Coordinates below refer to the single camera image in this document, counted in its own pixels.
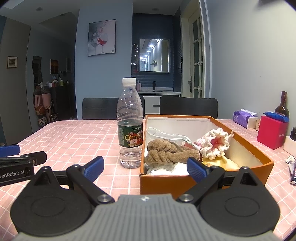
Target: tissue box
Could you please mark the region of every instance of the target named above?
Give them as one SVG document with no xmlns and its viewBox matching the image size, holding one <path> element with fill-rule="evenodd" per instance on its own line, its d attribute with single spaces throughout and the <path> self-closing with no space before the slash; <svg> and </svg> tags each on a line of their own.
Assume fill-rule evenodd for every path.
<svg viewBox="0 0 296 241">
<path fill-rule="evenodd" d="M 185 135 L 191 140 L 201 138 L 206 132 L 219 127 L 229 134 L 231 133 L 230 128 L 209 116 L 146 115 L 145 130 L 148 127 L 154 127 L 167 133 Z M 151 140 L 150 135 L 144 131 L 143 150 L 147 149 Z M 239 167 L 250 167 L 263 184 L 266 183 L 274 165 L 270 158 L 235 132 L 233 138 L 230 139 L 230 147 L 226 151 L 226 157 Z M 171 193 L 176 199 L 196 184 L 189 175 L 147 175 L 144 159 L 145 151 L 142 152 L 140 168 L 141 195 Z"/>
<path fill-rule="evenodd" d="M 233 121 L 247 129 L 255 129 L 257 119 L 258 114 L 253 112 L 239 110 L 233 113 Z"/>
<path fill-rule="evenodd" d="M 281 147 L 286 138 L 288 124 L 265 115 L 261 116 L 257 141 L 273 150 Z"/>
</svg>

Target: wine glass painting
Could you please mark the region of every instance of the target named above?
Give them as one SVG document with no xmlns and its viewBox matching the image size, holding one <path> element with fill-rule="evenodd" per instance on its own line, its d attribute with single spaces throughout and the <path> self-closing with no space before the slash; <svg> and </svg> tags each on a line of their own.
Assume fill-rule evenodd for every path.
<svg viewBox="0 0 296 241">
<path fill-rule="evenodd" d="M 115 53 L 116 20 L 89 24 L 88 56 Z"/>
</svg>

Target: blue wipes package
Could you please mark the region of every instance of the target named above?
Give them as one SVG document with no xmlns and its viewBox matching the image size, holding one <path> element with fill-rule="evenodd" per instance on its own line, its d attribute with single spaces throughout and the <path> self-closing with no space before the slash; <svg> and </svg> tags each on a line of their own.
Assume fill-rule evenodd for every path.
<svg viewBox="0 0 296 241">
<path fill-rule="evenodd" d="M 275 120 L 281 121 L 281 122 L 289 122 L 289 118 L 283 115 L 280 115 L 278 113 L 274 113 L 271 111 L 264 112 L 264 114 L 270 118 L 273 118 Z"/>
</svg>

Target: table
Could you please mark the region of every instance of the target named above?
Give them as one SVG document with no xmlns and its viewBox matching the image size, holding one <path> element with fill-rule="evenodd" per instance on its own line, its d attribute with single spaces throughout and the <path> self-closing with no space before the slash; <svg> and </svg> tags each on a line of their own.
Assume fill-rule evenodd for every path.
<svg viewBox="0 0 296 241">
<path fill-rule="evenodd" d="M 296 226 L 296 191 L 289 184 L 289 170 L 283 162 L 287 157 L 282 148 L 271 150 L 256 141 L 257 131 L 247 130 L 232 120 L 220 120 L 250 143 L 258 147 L 274 162 L 266 188 L 281 209 L 281 217 L 274 233 L 285 238 Z M 140 194 L 139 168 L 123 168 L 119 161 L 116 120 L 68 120 L 46 125 L 19 143 L 21 154 L 45 151 L 44 165 L 53 170 L 65 170 L 73 164 L 85 164 L 96 156 L 103 156 L 105 168 L 94 182 L 115 200 L 121 194 Z M 0 188 L 0 238 L 11 240 L 17 231 L 10 219 L 10 207 L 28 181 Z"/>
</svg>

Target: open cardboard box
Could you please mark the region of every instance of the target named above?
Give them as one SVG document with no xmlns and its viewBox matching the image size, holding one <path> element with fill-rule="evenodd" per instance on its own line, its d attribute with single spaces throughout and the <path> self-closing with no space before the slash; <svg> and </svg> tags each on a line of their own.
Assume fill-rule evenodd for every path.
<svg viewBox="0 0 296 241">
<path fill-rule="evenodd" d="M 185 115 L 147 115 L 145 130 L 154 127 L 161 131 L 185 135 L 192 141 L 204 136 L 212 129 L 221 127 L 231 133 L 231 129 L 218 120 L 208 116 L 185 116 Z M 189 175 L 179 176 L 155 176 L 146 175 L 144 167 L 144 148 L 152 138 L 144 132 L 142 162 L 140 168 L 140 192 L 141 195 L 171 193 L 173 198 L 179 197 L 196 182 Z M 239 167 L 248 166 L 265 184 L 274 166 L 274 162 L 259 149 L 234 132 L 230 139 L 230 147 L 225 156 L 234 161 Z"/>
</svg>

